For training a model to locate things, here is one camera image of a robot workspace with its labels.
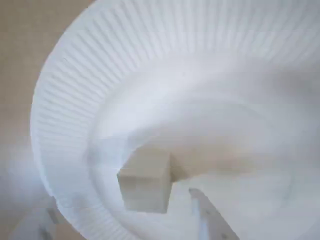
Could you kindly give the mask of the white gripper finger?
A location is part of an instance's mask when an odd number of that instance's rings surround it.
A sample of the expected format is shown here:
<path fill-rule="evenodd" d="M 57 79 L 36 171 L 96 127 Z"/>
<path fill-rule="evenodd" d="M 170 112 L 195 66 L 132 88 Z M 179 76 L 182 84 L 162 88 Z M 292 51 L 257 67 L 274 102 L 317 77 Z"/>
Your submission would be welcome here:
<path fill-rule="evenodd" d="M 10 233 L 9 240 L 53 240 L 59 224 L 56 199 L 50 196 L 27 213 Z"/>
<path fill-rule="evenodd" d="M 197 188 L 189 188 L 192 212 L 198 219 L 199 240 L 239 240 L 209 198 Z"/>

